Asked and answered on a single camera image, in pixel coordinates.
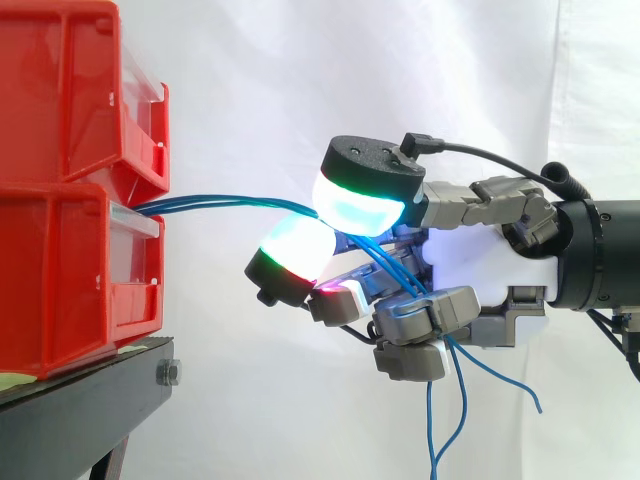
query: blue wire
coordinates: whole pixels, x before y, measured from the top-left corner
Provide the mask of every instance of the blue wire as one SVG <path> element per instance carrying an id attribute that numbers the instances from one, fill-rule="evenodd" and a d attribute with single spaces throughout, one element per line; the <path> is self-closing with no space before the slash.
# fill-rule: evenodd
<path id="1" fill-rule="evenodd" d="M 169 213 L 185 212 L 188 210 L 196 210 L 201 208 L 219 208 L 246 205 L 284 208 L 287 210 L 292 210 L 301 215 L 307 215 L 317 218 L 317 213 L 315 212 L 315 210 L 295 202 L 280 200 L 277 198 L 256 198 L 241 195 L 190 195 L 186 197 L 175 197 L 145 203 L 136 207 L 136 210 L 144 215 L 153 216 L 167 215 Z M 411 284 L 409 284 L 404 278 L 402 278 L 402 276 L 397 273 L 397 271 L 392 267 L 393 264 L 386 264 L 381 257 L 374 254 L 367 242 L 367 240 L 370 241 L 370 239 L 368 239 L 367 237 L 356 237 L 354 235 L 347 236 L 353 241 L 353 243 L 355 243 L 367 255 L 369 255 L 374 261 L 376 261 L 376 263 L 378 263 L 381 268 L 383 268 L 396 282 L 398 282 L 400 286 L 407 290 L 407 292 L 409 292 L 413 297 L 417 297 L 417 294 L 411 287 Z M 389 260 L 398 264 L 398 262 L 396 262 L 393 257 L 387 255 L 386 252 L 385 255 L 389 258 Z"/>
<path id="2" fill-rule="evenodd" d="M 288 205 L 289 207 L 292 207 L 292 208 L 289 208 L 290 210 L 291 209 L 304 210 L 307 212 L 309 216 L 312 216 L 312 217 L 318 216 L 313 209 L 305 205 L 301 205 L 299 203 L 291 202 L 289 200 L 283 200 L 280 198 L 270 198 L 270 197 L 248 197 L 245 195 L 185 195 L 182 197 L 165 198 L 162 200 L 156 200 L 154 202 L 143 203 L 141 205 L 138 205 L 137 207 L 134 207 L 133 209 L 137 212 L 145 213 L 147 210 L 151 208 L 186 206 L 186 205 L 205 203 L 205 202 L 211 203 L 211 202 L 230 201 L 230 200 L 255 201 L 255 202 L 263 202 L 263 203 Z"/>
<path id="3" fill-rule="evenodd" d="M 411 281 L 411 283 L 413 283 L 416 287 L 418 287 L 418 290 L 420 290 L 425 295 L 429 293 L 429 290 L 427 290 L 427 287 L 425 287 L 409 270 L 407 270 L 407 268 L 402 264 L 402 262 L 396 260 L 387 252 L 385 252 L 384 249 L 371 238 L 369 237 L 362 237 L 362 238 L 369 245 L 369 247 L 374 252 L 378 253 L 381 257 L 383 257 L 399 275 L 405 275 L 409 279 L 409 281 Z"/>
<path id="4" fill-rule="evenodd" d="M 365 251 L 371 258 L 373 258 L 378 265 L 380 265 L 396 282 L 400 284 L 402 288 L 404 288 L 412 297 L 416 298 L 418 294 L 413 289 L 411 284 L 407 282 L 404 278 L 402 278 L 398 273 L 387 263 L 385 263 L 382 257 L 377 256 L 370 248 L 367 242 L 364 240 L 365 237 L 357 237 L 355 235 L 347 235 L 353 243 L 355 243 L 358 247 L 360 247 L 363 251 Z"/>
<path id="5" fill-rule="evenodd" d="M 456 342 L 452 337 L 449 336 L 447 338 L 447 341 L 449 342 L 449 344 L 453 348 L 458 349 L 460 351 L 460 353 L 462 353 L 465 357 L 467 357 L 472 363 L 474 363 L 478 367 L 482 368 L 485 372 L 490 373 L 494 377 L 499 378 L 500 380 L 502 380 L 504 382 L 507 382 L 507 383 L 509 383 L 509 384 L 511 384 L 513 386 L 518 387 L 518 388 L 521 388 L 522 390 L 527 392 L 529 395 L 531 395 L 531 398 L 533 398 L 533 401 L 536 404 L 536 409 L 538 410 L 538 413 L 542 413 L 542 407 L 540 406 L 540 401 L 538 400 L 538 396 L 536 395 L 536 392 L 531 390 L 524 383 L 520 383 L 520 382 L 518 382 L 516 380 L 513 380 L 513 379 L 511 379 L 509 377 L 505 377 L 501 373 L 496 372 L 493 368 L 485 365 L 480 360 L 478 360 L 473 355 L 471 355 L 469 352 L 467 352 L 464 348 L 462 348 L 462 346 L 458 342 Z"/>
<path id="6" fill-rule="evenodd" d="M 290 202 L 288 200 L 281 200 L 277 198 L 260 198 L 260 197 L 247 197 L 241 195 L 190 195 L 185 197 L 175 197 L 164 200 L 157 200 L 155 202 L 149 202 L 143 205 L 139 205 L 135 208 L 135 210 L 139 211 L 144 215 L 162 215 L 168 213 L 177 213 L 186 210 L 194 210 L 199 208 L 217 208 L 217 207 L 227 207 L 227 206 L 244 206 L 244 205 L 252 205 L 252 206 L 263 206 L 263 207 L 272 207 L 272 208 L 284 208 L 287 210 L 294 211 L 301 215 L 307 215 L 313 218 L 318 218 L 318 214 L 315 210 L 306 207 L 304 205 L 300 205 L 295 202 Z M 368 237 L 357 237 L 355 235 L 347 235 L 353 243 L 358 246 L 361 250 L 363 250 L 367 255 L 369 255 L 376 263 L 380 265 L 398 284 L 400 284 L 409 294 L 413 297 L 417 297 L 417 293 L 413 289 L 410 283 L 408 283 L 402 275 L 406 276 L 411 282 L 413 282 L 416 287 L 422 293 L 428 293 L 426 287 L 420 283 L 415 276 L 409 272 L 404 265 L 398 262 L 396 259 L 387 254 L 377 243 L 371 240 Z M 453 338 L 450 336 L 445 336 L 447 342 L 449 342 L 451 356 L 453 358 L 454 365 L 456 367 L 456 373 L 458 375 L 458 383 L 460 385 L 460 393 L 462 395 L 462 415 L 460 418 L 460 422 L 456 431 L 453 435 L 447 440 L 444 444 L 438 455 L 435 455 L 435 449 L 433 446 L 433 412 L 431 406 L 431 390 L 432 390 L 432 382 L 428 382 L 427 384 L 427 441 L 429 444 L 429 456 L 431 459 L 431 480 L 437 480 L 437 466 L 442 456 L 446 452 L 446 450 L 453 444 L 456 438 L 460 435 L 464 424 L 466 422 L 467 417 L 467 392 L 464 385 L 464 378 L 462 376 L 462 370 L 460 368 L 460 363 L 458 361 L 455 349 L 458 349 L 465 357 L 467 357 L 471 362 L 484 369 L 485 371 L 491 373 L 496 376 L 500 380 L 503 380 L 511 385 L 515 385 L 523 390 L 527 391 L 532 397 L 536 404 L 536 408 L 539 413 L 542 413 L 542 408 L 540 407 L 540 402 L 538 401 L 538 397 L 526 385 L 512 380 L 490 367 L 484 365 L 482 362 L 473 357 L 470 353 L 468 353 L 464 348 L 462 348 Z"/>
<path id="7" fill-rule="evenodd" d="M 431 480 L 438 480 L 436 468 L 435 449 L 433 448 L 433 410 L 431 407 L 431 387 L 433 382 L 427 382 L 427 444 L 429 445 L 429 458 L 431 459 Z"/>
<path id="8" fill-rule="evenodd" d="M 449 343 L 449 335 L 444 336 Z M 453 432 L 453 435 L 447 440 L 442 449 L 436 455 L 436 466 L 440 463 L 442 456 L 445 454 L 447 449 L 455 442 L 460 432 L 464 428 L 464 424 L 467 421 L 467 408 L 468 408 L 468 399 L 467 399 L 467 389 L 464 386 L 464 377 L 462 376 L 462 368 L 460 368 L 460 361 L 458 360 L 458 355 L 456 355 L 455 349 L 449 343 L 449 351 L 451 352 L 451 357 L 453 358 L 453 364 L 456 367 L 456 373 L 458 375 L 458 384 L 460 385 L 460 394 L 462 395 L 462 415 L 460 416 L 460 423 L 458 423 L 458 428 Z"/>

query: screw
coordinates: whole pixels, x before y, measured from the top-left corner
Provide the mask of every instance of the screw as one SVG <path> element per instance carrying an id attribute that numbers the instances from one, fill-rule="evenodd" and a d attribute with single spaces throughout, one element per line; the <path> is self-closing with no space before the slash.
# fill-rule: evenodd
<path id="1" fill-rule="evenodd" d="M 156 380 L 158 385 L 175 387 L 182 378 L 182 362 L 180 360 L 162 360 L 158 364 Z"/>

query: red storage bin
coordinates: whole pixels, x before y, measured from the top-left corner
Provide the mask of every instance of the red storage bin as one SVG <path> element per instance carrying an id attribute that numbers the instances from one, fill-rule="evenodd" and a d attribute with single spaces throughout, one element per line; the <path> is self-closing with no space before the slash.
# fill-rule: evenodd
<path id="1" fill-rule="evenodd" d="M 161 328 L 160 218 L 74 184 L 0 184 L 0 217 L 0 372 L 46 378 Z"/>
<path id="2" fill-rule="evenodd" d="M 47 378 L 162 327 L 168 90 L 117 7 L 0 0 L 0 374 Z"/>
<path id="3" fill-rule="evenodd" d="M 0 0 L 3 182 L 89 182 L 122 205 L 169 190 L 168 90 L 109 1 Z"/>

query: robotic hand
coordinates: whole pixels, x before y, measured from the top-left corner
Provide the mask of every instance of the robotic hand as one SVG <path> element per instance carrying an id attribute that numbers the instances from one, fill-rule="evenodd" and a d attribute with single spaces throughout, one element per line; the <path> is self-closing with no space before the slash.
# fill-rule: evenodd
<path id="1" fill-rule="evenodd" d="M 424 182 L 416 159 L 445 150 L 523 176 L 469 187 Z M 562 201 L 549 202 L 540 185 Z M 359 235 L 393 244 L 379 251 L 428 293 L 409 295 L 375 262 L 319 285 L 274 276 L 257 257 L 247 275 L 265 303 L 304 306 L 328 327 L 373 313 L 376 366 L 391 379 L 443 378 L 449 371 L 443 335 L 481 347 L 524 343 L 546 324 L 547 303 L 586 311 L 640 380 L 640 202 L 593 201 L 559 163 L 537 175 L 495 154 L 415 134 L 399 146 L 334 138 L 313 196 L 320 219 L 336 229 L 335 253 L 361 245 Z M 595 309 L 612 309 L 614 317 Z"/>

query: white backdrop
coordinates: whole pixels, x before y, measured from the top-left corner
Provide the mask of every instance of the white backdrop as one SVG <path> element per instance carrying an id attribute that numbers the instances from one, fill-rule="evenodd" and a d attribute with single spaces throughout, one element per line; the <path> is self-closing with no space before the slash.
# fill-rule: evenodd
<path id="1" fill-rule="evenodd" d="M 638 100 L 610 92 L 612 107 L 593 98 L 609 92 L 611 78 L 631 85 L 634 76 L 619 79 L 618 65 L 638 67 L 631 53 L 623 58 L 628 38 L 607 26 L 626 14 L 622 0 L 606 2 L 608 10 L 596 1 L 559 9 L 557 0 L 119 3 L 171 90 L 172 195 L 309 204 L 339 134 L 399 142 L 406 131 L 430 133 L 539 169 L 552 100 L 552 157 L 600 196 L 637 195 L 640 108 L 615 138 L 606 129 Z M 556 41 L 563 76 L 554 93 Z M 455 155 L 425 165 L 430 179 L 462 184 L 505 173 Z M 282 215 L 243 208 L 167 218 L 162 333 L 176 337 L 184 376 L 131 436 L 125 480 L 428 476 L 424 385 L 389 381 L 370 347 L 255 299 L 243 270 Z M 340 258 L 331 270 L 353 262 Z M 630 424 L 640 420 L 632 408 L 640 390 L 584 316 L 551 318 L 531 347 L 474 352 L 535 388 L 542 416 L 528 397 L 463 360 L 469 417 L 441 480 L 634 476 Z M 438 381 L 434 394 L 441 446 L 459 418 L 455 378 Z"/>

